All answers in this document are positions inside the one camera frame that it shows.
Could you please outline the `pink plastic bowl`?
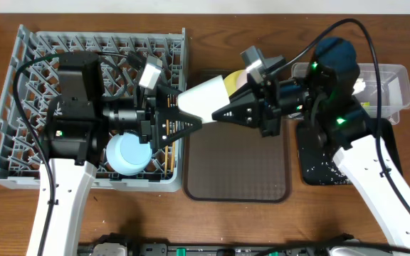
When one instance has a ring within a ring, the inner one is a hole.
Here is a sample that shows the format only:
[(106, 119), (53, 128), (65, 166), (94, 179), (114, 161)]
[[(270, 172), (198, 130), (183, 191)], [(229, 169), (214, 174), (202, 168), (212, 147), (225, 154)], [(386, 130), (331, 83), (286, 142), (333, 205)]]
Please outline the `pink plastic bowl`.
[(248, 74), (245, 70), (240, 71), (240, 74), (238, 75), (236, 79), (236, 89), (237, 90), (239, 90), (241, 87), (243, 87), (248, 82), (247, 76)]

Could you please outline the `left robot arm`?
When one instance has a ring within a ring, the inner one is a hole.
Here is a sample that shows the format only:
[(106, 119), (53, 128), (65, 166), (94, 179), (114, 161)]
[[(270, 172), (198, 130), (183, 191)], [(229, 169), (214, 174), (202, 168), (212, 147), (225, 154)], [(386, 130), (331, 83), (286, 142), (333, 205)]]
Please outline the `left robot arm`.
[(28, 126), (43, 162), (29, 255), (73, 255), (85, 203), (110, 133), (132, 134), (149, 150), (161, 149), (200, 129), (201, 119), (170, 105), (180, 91), (159, 80), (162, 62), (124, 55), (142, 77), (132, 95), (104, 93), (102, 65), (111, 52), (59, 53), (61, 93), (49, 103), (41, 132)]

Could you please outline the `yellow plastic plate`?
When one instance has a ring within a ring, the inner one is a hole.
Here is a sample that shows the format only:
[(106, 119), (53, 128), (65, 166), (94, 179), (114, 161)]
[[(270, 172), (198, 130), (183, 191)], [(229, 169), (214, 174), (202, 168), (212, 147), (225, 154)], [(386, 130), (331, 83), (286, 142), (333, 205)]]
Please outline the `yellow plastic plate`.
[(226, 91), (228, 93), (228, 96), (231, 96), (233, 93), (235, 93), (237, 91), (236, 89), (236, 79), (238, 77), (238, 75), (240, 74), (241, 70), (237, 70), (232, 72), (231, 74), (227, 75), (224, 78), (224, 85), (226, 88)]

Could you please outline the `white napkin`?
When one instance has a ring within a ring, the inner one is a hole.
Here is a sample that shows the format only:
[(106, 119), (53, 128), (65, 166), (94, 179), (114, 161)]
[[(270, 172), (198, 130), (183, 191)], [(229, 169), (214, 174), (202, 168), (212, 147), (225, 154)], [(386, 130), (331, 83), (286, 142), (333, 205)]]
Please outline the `white napkin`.
[(353, 86), (353, 95), (359, 94), (364, 91), (366, 87), (366, 83), (363, 78), (357, 78), (354, 86)]

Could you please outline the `cream plastic cup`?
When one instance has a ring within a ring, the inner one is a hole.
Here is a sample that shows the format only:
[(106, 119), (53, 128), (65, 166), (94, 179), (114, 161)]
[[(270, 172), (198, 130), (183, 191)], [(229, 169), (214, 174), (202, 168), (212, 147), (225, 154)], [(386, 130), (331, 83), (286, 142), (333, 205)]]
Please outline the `cream plastic cup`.
[(182, 92), (177, 104), (182, 112), (199, 117), (203, 124), (215, 122), (212, 114), (230, 103), (221, 75)]

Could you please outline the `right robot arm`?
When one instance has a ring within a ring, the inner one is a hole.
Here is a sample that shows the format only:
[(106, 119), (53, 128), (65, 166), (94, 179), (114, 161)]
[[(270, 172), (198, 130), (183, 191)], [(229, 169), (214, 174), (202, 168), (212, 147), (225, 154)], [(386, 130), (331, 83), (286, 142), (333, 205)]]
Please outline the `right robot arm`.
[(278, 81), (280, 65), (260, 52), (243, 53), (247, 83), (212, 118), (275, 135), (273, 122), (303, 113), (315, 141), (351, 181), (382, 229), (393, 253), (410, 255), (410, 187), (382, 138), (382, 118), (371, 118), (354, 96), (360, 74), (353, 45), (342, 38), (314, 40), (306, 76)]

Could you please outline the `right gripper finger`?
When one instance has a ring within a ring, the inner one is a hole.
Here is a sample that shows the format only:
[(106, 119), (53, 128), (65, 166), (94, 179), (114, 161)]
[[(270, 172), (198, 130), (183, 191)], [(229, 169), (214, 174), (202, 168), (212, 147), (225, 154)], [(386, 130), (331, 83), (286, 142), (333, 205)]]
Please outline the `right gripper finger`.
[(276, 71), (278, 68), (283, 67), (287, 61), (283, 55), (279, 55), (276, 57), (272, 58), (263, 58), (263, 74), (268, 75), (274, 71)]
[(245, 127), (258, 127), (261, 119), (261, 98), (248, 91), (231, 98), (228, 105), (212, 113), (217, 122), (228, 122)]

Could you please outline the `rice food waste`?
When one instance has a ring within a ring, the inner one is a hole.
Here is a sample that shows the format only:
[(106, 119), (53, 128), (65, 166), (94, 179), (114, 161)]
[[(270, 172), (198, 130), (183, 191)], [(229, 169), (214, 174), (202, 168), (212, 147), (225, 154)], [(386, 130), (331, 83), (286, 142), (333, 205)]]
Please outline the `rice food waste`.
[(305, 158), (301, 161), (303, 181), (311, 186), (348, 184), (348, 178), (332, 162), (324, 159)]

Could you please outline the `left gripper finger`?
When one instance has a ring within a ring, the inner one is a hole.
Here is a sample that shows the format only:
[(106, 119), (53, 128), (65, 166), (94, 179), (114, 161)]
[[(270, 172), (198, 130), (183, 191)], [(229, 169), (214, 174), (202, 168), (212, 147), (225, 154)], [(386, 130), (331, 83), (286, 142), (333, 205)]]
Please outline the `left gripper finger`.
[(170, 103), (173, 99), (176, 99), (180, 94), (181, 90), (174, 87), (170, 87), (164, 84), (158, 84), (155, 88), (155, 111), (165, 110), (170, 107)]
[(154, 147), (161, 149), (202, 128), (202, 120), (183, 112), (155, 112)]

